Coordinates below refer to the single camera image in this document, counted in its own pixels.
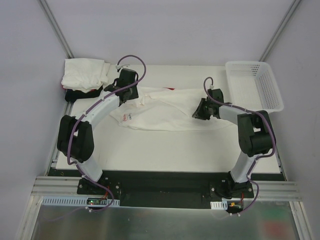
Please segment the white t shirt red print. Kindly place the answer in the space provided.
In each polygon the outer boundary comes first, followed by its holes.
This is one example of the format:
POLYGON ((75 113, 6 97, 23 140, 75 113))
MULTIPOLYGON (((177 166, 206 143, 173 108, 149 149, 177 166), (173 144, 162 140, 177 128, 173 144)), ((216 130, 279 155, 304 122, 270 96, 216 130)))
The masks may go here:
POLYGON ((120 126, 147 131, 208 131, 219 130, 233 124, 211 117, 210 120, 193 118, 201 98, 202 89, 169 89, 138 87, 138 98, 129 100, 109 115, 120 126))

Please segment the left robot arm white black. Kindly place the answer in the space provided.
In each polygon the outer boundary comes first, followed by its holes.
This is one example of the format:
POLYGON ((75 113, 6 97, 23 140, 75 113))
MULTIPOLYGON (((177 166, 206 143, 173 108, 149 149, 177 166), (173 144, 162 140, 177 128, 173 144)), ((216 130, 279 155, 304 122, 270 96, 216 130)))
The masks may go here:
POLYGON ((94 128, 122 104, 139 97, 138 77, 136 71, 123 68, 92 106, 75 116, 64 115, 60 120, 57 149, 67 157, 69 165, 75 164, 90 180, 88 188, 96 195, 105 191, 106 183, 101 179, 103 171, 93 156, 94 128))

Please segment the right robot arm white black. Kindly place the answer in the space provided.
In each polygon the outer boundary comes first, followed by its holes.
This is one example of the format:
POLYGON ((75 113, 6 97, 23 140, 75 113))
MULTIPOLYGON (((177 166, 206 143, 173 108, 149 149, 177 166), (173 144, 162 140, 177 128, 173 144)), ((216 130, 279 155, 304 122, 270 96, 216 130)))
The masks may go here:
POLYGON ((237 125, 240 155, 229 172, 232 181, 225 184, 225 192, 237 197, 243 191, 242 183, 250 180, 253 169, 259 159, 275 154, 276 138, 265 110, 253 111, 224 102, 221 89, 205 90, 207 97, 202 98, 192 117, 209 120, 211 117, 237 125))

